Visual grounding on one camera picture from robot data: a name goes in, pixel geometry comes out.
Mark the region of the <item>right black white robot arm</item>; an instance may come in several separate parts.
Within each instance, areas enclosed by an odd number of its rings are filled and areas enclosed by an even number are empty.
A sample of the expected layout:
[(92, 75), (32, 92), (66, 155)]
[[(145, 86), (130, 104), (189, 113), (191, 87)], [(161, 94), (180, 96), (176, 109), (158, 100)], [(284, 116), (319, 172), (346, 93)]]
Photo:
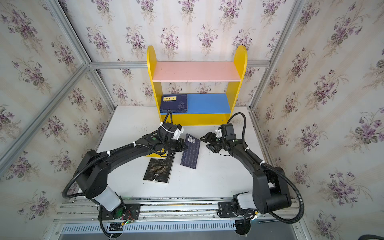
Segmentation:
[(252, 190), (233, 196), (236, 211), (253, 209), (266, 214), (292, 205), (288, 183), (279, 176), (284, 175), (284, 171), (279, 167), (264, 166), (265, 162), (250, 150), (246, 142), (237, 138), (232, 124), (221, 125), (200, 140), (215, 154), (225, 150), (251, 174)]

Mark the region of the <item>navy book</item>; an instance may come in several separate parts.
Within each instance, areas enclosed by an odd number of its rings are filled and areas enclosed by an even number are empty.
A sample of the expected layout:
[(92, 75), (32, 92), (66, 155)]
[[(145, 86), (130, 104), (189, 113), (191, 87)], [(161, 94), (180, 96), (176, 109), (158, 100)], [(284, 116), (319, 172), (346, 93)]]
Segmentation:
[(161, 108), (163, 109), (187, 109), (187, 94), (163, 95), (161, 99)]
[[(173, 112), (171, 111), (173, 115), (185, 115), (188, 114), (188, 112)], [(161, 115), (166, 115), (168, 112), (161, 112)]]
[(188, 112), (188, 109), (187, 108), (160, 108), (160, 112), (169, 112), (169, 111), (173, 111), (173, 112)]

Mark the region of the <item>yellow paperback book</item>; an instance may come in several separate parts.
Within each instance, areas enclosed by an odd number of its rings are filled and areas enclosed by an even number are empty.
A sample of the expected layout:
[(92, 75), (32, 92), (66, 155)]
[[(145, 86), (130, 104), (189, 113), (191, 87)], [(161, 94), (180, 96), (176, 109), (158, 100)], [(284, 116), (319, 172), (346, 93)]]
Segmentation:
[(149, 157), (149, 158), (157, 158), (157, 159), (166, 159), (167, 155), (168, 155), (168, 152), (166, 152), (166, 153), (163, 154), (163, 155), (159, 155), (159, 154), (151, 153), (151, 154), (146, 155), (146, 157)]

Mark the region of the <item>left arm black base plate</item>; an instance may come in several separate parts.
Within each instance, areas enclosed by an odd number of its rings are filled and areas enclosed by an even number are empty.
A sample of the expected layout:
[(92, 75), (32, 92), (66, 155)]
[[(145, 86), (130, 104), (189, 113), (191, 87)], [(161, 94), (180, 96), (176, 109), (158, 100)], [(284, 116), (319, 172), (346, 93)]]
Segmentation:
[(140, 214), (141, 204), (124, 204), (121, 203), (111, 212), (107, 211), (105, 207), (101, 205), (99, 209), (98, 220), (102, 221), (130, 221), (137, 220)]

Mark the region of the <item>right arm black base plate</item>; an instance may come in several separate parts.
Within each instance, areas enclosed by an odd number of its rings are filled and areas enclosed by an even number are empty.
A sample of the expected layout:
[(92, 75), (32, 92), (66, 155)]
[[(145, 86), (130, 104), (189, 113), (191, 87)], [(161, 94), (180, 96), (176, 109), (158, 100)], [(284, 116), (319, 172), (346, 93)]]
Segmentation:
[(254, 217), (257, 217), (258, 212), (254, 209), (241, 209), (237, 204), (232, 203), (231, 201), (218, 202), (218, 212), (217, 215), (219, 218), (244, 218), (246, 220), (251, 220)]

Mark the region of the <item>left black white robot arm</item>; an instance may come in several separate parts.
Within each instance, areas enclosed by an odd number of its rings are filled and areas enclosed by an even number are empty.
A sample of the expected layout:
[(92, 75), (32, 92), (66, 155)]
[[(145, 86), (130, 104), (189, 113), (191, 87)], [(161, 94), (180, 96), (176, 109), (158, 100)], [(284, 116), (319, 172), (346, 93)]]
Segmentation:
[(81, 192), (67, 195), (66, 198), (85, 197), (109, 213), (125, 212), (122, 198), (108, 185), (108, 175), (120, 166), (150, 154), (164, 155), (168, 152), (183, 152), (187, 149), (181, 134), (181, 125), (160, 123), (160, 127), (137, 141), (120, 148), (97, 153), (88, 151), (81, 160), (72, 180)]

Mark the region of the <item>dark blue text-covered book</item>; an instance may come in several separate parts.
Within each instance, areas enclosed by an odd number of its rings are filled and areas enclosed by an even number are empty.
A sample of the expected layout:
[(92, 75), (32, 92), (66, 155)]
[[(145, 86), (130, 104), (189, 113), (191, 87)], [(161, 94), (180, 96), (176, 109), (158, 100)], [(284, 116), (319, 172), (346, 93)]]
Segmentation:
[(198, 138), (187, 134), (185, 144), (188, 148), (183, 151), (181, 165), (191, 169), (196, 169), (201, 141)]

